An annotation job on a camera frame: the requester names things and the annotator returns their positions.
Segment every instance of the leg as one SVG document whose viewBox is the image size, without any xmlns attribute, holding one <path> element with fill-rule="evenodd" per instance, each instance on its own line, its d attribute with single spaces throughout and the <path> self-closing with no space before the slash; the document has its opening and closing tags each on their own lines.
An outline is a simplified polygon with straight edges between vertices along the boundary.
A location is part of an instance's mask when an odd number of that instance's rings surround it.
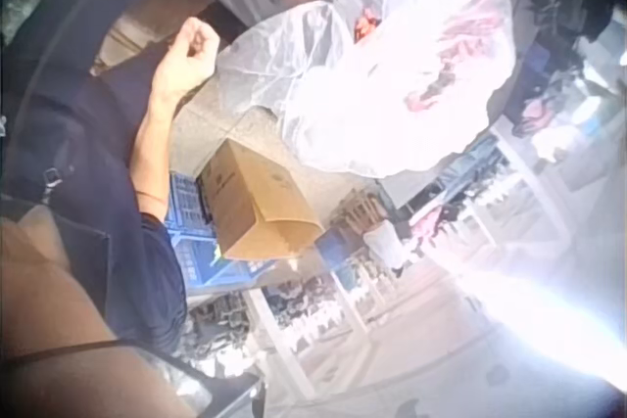
<svg viewBox="0 0 627 418">
<path fill-rule="evenodd" d="M 42 0 L 7 48 L 7 59 L 88 71 L 107 31 L 133 1 Z"/>
</svg>

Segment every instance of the fist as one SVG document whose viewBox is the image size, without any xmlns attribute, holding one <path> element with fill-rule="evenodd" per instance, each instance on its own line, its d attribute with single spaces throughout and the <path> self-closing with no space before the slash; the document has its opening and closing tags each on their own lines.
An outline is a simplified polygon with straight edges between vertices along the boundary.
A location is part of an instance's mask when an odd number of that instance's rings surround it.
<svg viewBox="0 0 627 418">
<path fill-rule="evenodd" d="M 187 92 L 214 74 L 218 45 L 213 28 L 193 17 L 187 19 L 155 70 L 153 98 L 175 107 Z"/>
</svg>

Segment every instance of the clear plastic bag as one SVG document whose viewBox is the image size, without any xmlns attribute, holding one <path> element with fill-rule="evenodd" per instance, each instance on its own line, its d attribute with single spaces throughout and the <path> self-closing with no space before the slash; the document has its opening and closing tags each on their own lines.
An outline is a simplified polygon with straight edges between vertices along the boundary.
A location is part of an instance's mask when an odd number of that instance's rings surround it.
<svg viewBox="0 0 627 418">
<path fill-rule="evenodd" d="M 462 152 L 514 65 L 509 0 L 316 0 L 217 61 L 222 105 L 271 109 L 304 164 L 384 177 Z M 356 43 L 365 11 L 381 20 Z"/>
</svg>

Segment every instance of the red item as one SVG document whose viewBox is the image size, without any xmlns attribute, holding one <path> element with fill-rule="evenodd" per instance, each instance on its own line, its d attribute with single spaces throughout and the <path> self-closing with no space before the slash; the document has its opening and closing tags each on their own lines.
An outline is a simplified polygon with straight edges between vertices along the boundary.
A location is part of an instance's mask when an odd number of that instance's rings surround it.
<svg viewBox="0 0 627 418">
<path fill-rule="evenodd" d="M 357 20 L 355 24 L 355 42 L 367 37 L 381 23 L 381 19 L 378 19 L 369 9 L 363 10 L 363 15 Z"/>
</svg>

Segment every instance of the clothing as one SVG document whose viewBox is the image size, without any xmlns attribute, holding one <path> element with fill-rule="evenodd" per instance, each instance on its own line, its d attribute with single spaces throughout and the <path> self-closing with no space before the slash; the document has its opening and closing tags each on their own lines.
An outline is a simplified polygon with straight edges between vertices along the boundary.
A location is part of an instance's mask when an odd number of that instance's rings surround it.
<svg viewBox="0 0 627 418">
<path fill-rule="evenodd" d="M 155 67 L 167 50 L 93 77 L 89 70 L 134 0 L 43 0 L 4 52 L 9 150 L 2 192 L 40 204 L 48 181 L 72 274 L 121 338 L 175 348 L 183 277 L 164 225 L 140 214 L 128 163 Z M 23 215 L 3 205 L 5 215 Z"/>
<path fill-rule="evenodd" d="M 390 269 L 402 268 L 409 258 L 408 251 L 394 230 L 394 225 L 387 219 L 363 234 L 363 242 Z"/>
</svg>

